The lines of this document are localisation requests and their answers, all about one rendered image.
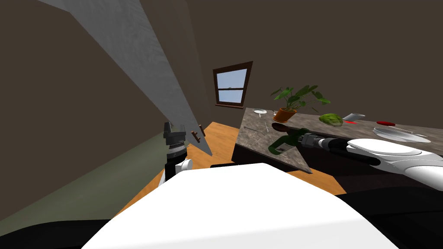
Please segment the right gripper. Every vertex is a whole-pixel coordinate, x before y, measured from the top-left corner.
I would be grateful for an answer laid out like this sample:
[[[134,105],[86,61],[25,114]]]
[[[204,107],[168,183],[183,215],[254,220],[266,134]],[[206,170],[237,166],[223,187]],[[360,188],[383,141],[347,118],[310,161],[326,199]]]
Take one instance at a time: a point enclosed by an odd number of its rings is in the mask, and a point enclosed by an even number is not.
[[[303,147],[313,148],[315,146],[316,135],[314,134],[304,134],[298,138],[298,142]]]

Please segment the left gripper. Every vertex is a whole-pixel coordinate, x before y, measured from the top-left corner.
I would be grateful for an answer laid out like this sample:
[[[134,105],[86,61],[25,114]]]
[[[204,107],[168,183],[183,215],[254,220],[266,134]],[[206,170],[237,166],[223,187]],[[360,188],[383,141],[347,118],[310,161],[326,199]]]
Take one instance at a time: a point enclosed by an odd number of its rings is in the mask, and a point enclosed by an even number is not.
[[[165,122],[164,123],[164,139],[166,141],[166,145],[173,147],[180,147],[184,145],[184,141],[186,140],[186,130],[185,126],[180,126],[179,132],[172,132],[172,126],[171,123]]]

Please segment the green bottle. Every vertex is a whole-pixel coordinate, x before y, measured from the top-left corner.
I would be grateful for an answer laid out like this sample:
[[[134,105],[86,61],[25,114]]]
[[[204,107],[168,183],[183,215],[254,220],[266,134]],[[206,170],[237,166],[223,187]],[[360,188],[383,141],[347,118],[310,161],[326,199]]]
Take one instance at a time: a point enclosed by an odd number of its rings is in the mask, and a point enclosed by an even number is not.
[[[299,143],[299,138],[308,132],[308,129],[301,128],[291,135],[283,135],[273,142],[268,150],[274,155],[280,155],[295,147]]]

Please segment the green lettuce head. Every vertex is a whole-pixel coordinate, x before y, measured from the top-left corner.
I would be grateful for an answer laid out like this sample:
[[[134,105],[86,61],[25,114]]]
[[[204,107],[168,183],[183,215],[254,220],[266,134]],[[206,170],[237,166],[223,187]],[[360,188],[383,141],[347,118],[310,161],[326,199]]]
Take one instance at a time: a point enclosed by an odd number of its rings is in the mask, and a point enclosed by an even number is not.
[[[337,114],[333,113],[319,116],[319,121],[333,127],[341,127],[343,125],[343,120]]]

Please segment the green plant in orange pot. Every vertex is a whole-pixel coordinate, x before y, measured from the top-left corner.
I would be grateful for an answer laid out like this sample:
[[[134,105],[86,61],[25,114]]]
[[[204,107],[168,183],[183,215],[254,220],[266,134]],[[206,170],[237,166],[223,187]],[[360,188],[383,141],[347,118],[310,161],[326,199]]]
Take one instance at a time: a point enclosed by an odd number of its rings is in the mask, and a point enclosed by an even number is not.
[[[290,118],[297,113],[297,110],[304,108],[307,105],[320,102],[322,105],[329,104],[327,100],[319,91],[316,91],[317,85],[306,85],[302,87],[296,93],[292,93],[293,88],[287,87],[282,89],[281,87],[274,91],[271,96],[276,95],[275,100],[282,99],[286,102],[286,106],[280,108],[274,115],[273,120],[278,123],[287,123]]]

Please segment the marble top dark table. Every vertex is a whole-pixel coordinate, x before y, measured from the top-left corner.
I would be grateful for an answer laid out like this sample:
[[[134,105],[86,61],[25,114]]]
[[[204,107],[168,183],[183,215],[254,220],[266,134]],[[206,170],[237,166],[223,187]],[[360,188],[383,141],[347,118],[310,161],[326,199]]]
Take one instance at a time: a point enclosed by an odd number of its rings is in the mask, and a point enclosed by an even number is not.
[[[274,155],[270,153],[268,147],[281,136],[288,135],[288,132],[279,132],[270,127],[267,133],[264,122],[269,125],[275,124],[273,117],[271,111],[260,117],[252,109],[246,109],[234,147],[232,157],[234,162],[266,163],[334,195],[391,187],[425,187],[424,184],[406,176],[385,172],[360,161],[340,157],[315,147],[308,148],[298,144],[280,155]],[[245,129],[243,126],[263,133]],[[333,127],[319,121],[318,116],[296,113],[286,126],[290,134],[306,128],[309,133],[324,138],[384,140],[443,157],[443,130],[440,129],[416,128],[418,133],[425,133],[427,137],[424,138],[431,143],[407,143],[375,135],[372,130],[378,126],[371,121],[343,123],[341,127]]]

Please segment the brown framed window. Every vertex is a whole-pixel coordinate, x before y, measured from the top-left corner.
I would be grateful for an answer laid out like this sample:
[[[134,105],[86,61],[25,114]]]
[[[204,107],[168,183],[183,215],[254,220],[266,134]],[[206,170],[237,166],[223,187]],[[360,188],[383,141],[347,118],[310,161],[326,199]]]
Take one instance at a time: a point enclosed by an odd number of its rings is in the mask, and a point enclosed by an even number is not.
[[[214,69],[216,106],[243,109],[253,61]]]

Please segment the large white plate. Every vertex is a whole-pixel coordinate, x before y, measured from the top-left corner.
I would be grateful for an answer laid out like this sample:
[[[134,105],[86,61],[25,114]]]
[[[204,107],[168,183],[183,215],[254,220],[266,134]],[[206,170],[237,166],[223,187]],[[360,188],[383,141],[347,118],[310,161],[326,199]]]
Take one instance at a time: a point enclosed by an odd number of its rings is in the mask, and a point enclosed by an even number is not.
[[[395,140],[407,143],[431,143],[430,140],[424,137],[420,137],[410,133],[405,133],[398,130],[391,130],[387,128],[374,128],[372,131],[373,133],[375,133],[375,135],[389,140]]]

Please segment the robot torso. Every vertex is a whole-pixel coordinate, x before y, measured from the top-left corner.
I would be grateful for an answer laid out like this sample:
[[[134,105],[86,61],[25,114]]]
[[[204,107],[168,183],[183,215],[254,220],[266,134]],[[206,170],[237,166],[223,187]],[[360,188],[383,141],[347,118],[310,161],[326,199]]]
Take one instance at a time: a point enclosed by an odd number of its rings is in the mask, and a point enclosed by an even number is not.
[[[82,249],[398,249],[346,202],[264,164],[180,172]]]

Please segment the silver long spoon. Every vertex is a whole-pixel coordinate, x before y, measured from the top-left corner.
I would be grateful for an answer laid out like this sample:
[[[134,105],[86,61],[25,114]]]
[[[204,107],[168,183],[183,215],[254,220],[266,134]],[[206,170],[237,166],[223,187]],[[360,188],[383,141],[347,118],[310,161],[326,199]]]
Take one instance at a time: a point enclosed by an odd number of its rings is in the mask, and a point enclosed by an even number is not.
[[[416,133],[416,132],[412,132],[412,131],[409,131],[409,130],[401,129],[401,128],[398,128],[398,127],[395,127],[395,126],[391,126],[391,127],[395,128],[395,129],[402,130],[402,131],[406,131],[406,132],[410,133],[411,135],[420,136],[420,137],[427,137],[426,135],[422,135],[420,133]]]

